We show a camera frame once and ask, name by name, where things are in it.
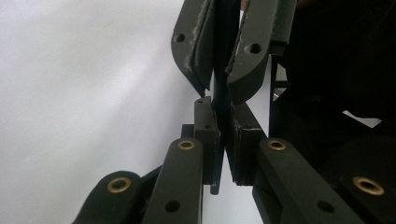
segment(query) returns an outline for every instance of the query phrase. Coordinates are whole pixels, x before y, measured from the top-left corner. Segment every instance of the brass insert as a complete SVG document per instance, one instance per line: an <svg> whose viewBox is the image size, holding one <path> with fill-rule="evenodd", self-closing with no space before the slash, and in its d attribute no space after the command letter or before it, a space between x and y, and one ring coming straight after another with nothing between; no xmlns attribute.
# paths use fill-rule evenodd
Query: brass insert
<svg viewBox="0 0 396 224"><path fill-rule="evenodd" d="M383 195L385 192L381 185L367 177L355 176L353 177L353 184L361 191L372 195L379 196Z"/></svg>
<svg viewBox="0 0 396 224"><path fill-rule="evenodd" d="M121 193L131 187L131 180L128 177L117 177L107 184L110 193Z"/></svg>
<svg viewBox="0 0 396 224"><path fill-rule="evenodd" d="M185 141L181 141L177 144L178 148L180 149L184 149L184 150L189 150L195 147L194 142L189 141L189 140L185 140Z"/></svg>
<svg viewBox="0 0 396 224"><path fill-rule="evenodd" d="M278 140L270 140L268 141L268 146L274 150L284 150L286 149L286 145Z"/></svg>

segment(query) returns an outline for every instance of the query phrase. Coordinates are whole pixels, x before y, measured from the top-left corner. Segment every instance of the dark gray bracket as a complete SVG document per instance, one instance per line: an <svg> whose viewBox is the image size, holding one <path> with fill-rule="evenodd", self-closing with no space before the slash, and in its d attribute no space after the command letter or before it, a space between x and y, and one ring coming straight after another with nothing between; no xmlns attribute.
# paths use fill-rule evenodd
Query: dark gray bracket
<svg viewBox="0 0 396 224"><path fill-rule="evenodd" d="M85 200L75 224L124 224L139 217L140 177L118 171L105 176Z"/></svg>
<svg viewBox="0 0 396 224"><path fill-rule="evenodd" d="M260 89L268 55L283 54L289 42L295 5L295 0L250 0L227 69L234 105L246 102Z"/></svg>
<svg viewBox="0 0 396 224"><path fill-rule="evenodd" d="M214 0L185 0L171 44L177 67L201 97L212 78L214 10Z"/></svg>
<svg viewBox="0 0 396 224"><path fill-rule="evenodd" d="M340 194L367 223L396 223L396 190L386 181L359 171L340 182Z"/></svg>
<svg viewBox="0 0 396 224"><path fill-rule="evenodd" d="M229 125L227 155L233 182L252 186L257 168L254 153L265 133L247 104L233 106Z"/></svg>
<svg viewBox="0 0 396 224"><path fill-rule="evenodd" d="M203 160L194 138L170 145L142 223L201 223Z"/></svg>
<svg viewBox="0 0 396 224"><path fill-rule="evenodd" d="M363 223L287 141L263 139L257 159L253 197L264 223Z"/></svg>
<svg viewBox="0 0 396 224"><path fill-rule="evenodd" d="M205 185L210 185L211 194L219 194L224 147L220 143L220 132L216 114L212 109L209 96L194 103L194 138L204 145L204 179Z"/></svg>

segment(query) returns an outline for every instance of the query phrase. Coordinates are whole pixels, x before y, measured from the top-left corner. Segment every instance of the black plastic part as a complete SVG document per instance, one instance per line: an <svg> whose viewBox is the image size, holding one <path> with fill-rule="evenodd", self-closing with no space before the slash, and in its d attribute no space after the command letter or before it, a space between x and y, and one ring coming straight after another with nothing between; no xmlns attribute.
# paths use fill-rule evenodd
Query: black plastic part
<svg viewBox="0 0 396 224"><path fill-rule="evenodd" d="M262 86L278 0L251 0L241 24L239 42L228 70L234 105L250 99Z"/></svg>
<svg viewBox="0 0 396 224"><path fill-rule="evenodd" d="M274 31L271 36L270 54L272 55L283 56L289 44L296 4L296 0L279 0Z"/></svg>
<svg viewBox="0 0 396 224"><path fill-rule="evenodd" d="M224 147L219 144L220 133L209 96L194 103L194 138L205 149L203 183L210 185L211 194L219 194Z"/></svg>
<svg viewBox="0 0 396 224"><path fill-rule="evenodd" d="M194 138L171 144L143 224L201 223L203 159L203 145Z"/></svg>
<svg viewBox="0 0 396 224"><path fill-rule="evenodd" d="M216 0L213 108L218 115L221 132L224 132L224 119L221 114L231 108L226 67L233 56L238 35L240 8L241 0Z"/></svg>
<svg viewBox="0 0 396 224"><path fill-rule="evenodd" d="M193 124L183 124L181 126L180 137L194 137L194 125Z"/></svg>
<svg viewBox="0 0 396 224"><path fill-rule="evenodd" d="M288 81L275 81L274 88L276 89L287 89L290 87L291 83Z"/></svg>
<svg viewBox="0 0 396 224"><path fill-rule="evenodd" d="M172 37L175 62L201 97L213 71L214 0L185 0Z"/></svg>
<svg viewBox="0 0 396 224"><path fill-rule="evenodd" d="M384 190L383 195L369 194L353 184L355 176L342 176L339 191L356 213L361 215L367 223L396 223L396 190L392 186L386 185L386 181L377 180L375 177L364 174L364 177L374 180Z"/></svg>
<svg viewBox="0 0 396 224"><path fill-rule="evenodd" d="M162 166L159 166L156 169L152 170L150 173L140 178L140 181L142 183L140 195L142 196L142 198L147 199L151 196L151 193L154 190L155 183L157 182L157 178L160 175L160 171L162 168Z"/></svg>
<svg viewBox="0 0 396 224"><path fill-rule="evenodd" d="M119 177L128 178L131 181L130 187L123 192L110 192L107 185ZM140 177L134 173L118 171L107 175L92 190L74 223L123 224L130 222L139 215L140 190Z"/></svg>
<svg viewBox="0 0 396 224"><path fill-rule="evenodd" d="M233 182L251 186L257 167L254 152L265 133L247 104L233 106L229 123L227 155Z"/></svg>
<svg viewBox="0 0 396 224"><path fill-rule="evenodd" d="M273 141L285 149L272 149ZM282 148L280 144L272 146ZM263 139L257 159L265 178L257 179L253 197L262 218L268 219L266 223L363 223L287 141ZM266 212L274 204L282 206L278 216Z"/></svg>
<svg viewBox="0 0 396 224"><path fill-rule="evenodd" d="M271 87L270 87L270 111L272 110L275 98L275 88L276 88L276 74L277 74L277 65L278 65L279 57L271 55Z"/></svg>

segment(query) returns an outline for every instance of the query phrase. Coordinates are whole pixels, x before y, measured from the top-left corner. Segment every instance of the white background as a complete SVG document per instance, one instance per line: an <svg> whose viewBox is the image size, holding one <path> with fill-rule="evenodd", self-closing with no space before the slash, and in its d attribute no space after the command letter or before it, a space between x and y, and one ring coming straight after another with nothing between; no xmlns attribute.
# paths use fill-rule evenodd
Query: white background
<svg viewBox="0 0 396 224"><path fill-rule="evenodd" d="M71 223L102 177L163 163L199 98L170 50L182 3L0 0L0 223ZM262 223L227 161L221 181L203 222Z"/></svg>

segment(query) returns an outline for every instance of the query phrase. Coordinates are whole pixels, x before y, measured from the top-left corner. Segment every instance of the screw hole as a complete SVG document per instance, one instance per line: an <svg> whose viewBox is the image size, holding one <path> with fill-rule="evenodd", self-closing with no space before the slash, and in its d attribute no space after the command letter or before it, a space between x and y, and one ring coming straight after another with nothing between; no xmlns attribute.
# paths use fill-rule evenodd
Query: screw hole
<svg viewBox="0 0 396 224"><path fill-rule="evenodd" d="M331 204L329 204L329 203L327 203L325 201L322 201L322 200L318 201L317 206L323 212L327 212L327 213L333 213L334 212L334 207Z"/></svg>
<svg viewBox="0 0 396 224"><path fill-rule="evenodd" d="M248 54L258 54L262 52L262 46L260 44L251 44L245 47L245 52Z"/></svg>
<svg viewBox="0 0 396 224"><path fill-rule="evenodd" d="M181 141L177 144L178 148L180 149L192 149L194 148L195 144L192 141Z"/></svg>
<svg viewBox="0 0 396 224"><path fill-rule="evenodd" d="M268 143L269 147L271 149L275 149L275 150L283 150L286 149L286 145L277 141L277 140L272 140Z"/></svg>
<svg viewBox="0 0 396 224"><path fill-rule="evenodd" d="M121 189L125 185L126 185L126 181L125 180L118 180L115 183L113 183L112 187L113 187L113 189Z"/></svg>
<svg viewBox="0 0 396 224"><path fill-rule="evenodd" d="M176 35L174 37L175 42L177 42L178 44L183 43L185 39L186 39L186 36L184 36L183 34Z"/></svg>
<svg viewBox="0 0 396 224"><path fill-rule="evenodd" d="M177 212L180 209L180 203L178 201L170 201L165 205L165 210L169 213Z"/></svg>
<svg viewBox="0 0 396 224"><path fill-rule="evenodd" d="M131 186L131 180L127 177L118 177L115 179L112 179L108 184L107 184L107 190L110 193L121 193L125 190L127 190Z"/></svg>
<svg viewBox="0 0 396 224"><path fill-rule="evenodd" d="M367 177L354 177L353 184L361 191L372 195L379 196L385 192L381 185Z"/></svg>

